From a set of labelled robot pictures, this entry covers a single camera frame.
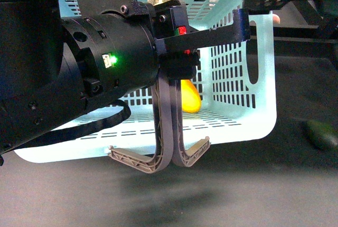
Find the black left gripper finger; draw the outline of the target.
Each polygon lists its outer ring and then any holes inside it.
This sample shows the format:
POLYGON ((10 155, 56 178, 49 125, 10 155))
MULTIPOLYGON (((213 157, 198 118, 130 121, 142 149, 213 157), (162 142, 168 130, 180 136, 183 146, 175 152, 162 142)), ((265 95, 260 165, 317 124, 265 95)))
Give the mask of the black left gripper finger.
POLYGON ((166 37, 155 41, 158 55, 206 48, 217 45, 240 43, 250 39, 249 14, 247 9, 232 11, 233 23, 189 34, 166 37))

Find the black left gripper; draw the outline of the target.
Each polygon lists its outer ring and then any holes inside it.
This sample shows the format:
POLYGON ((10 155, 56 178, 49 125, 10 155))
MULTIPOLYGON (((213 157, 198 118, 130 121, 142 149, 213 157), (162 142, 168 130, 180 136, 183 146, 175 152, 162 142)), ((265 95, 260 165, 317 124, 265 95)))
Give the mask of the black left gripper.
POLYGON ((70 106, 107 106, 153 85, 160 70, 170 79, 196 73, 196 48, 185 3, 77 0, 81 15, 63 19, 63 100, 70 106))

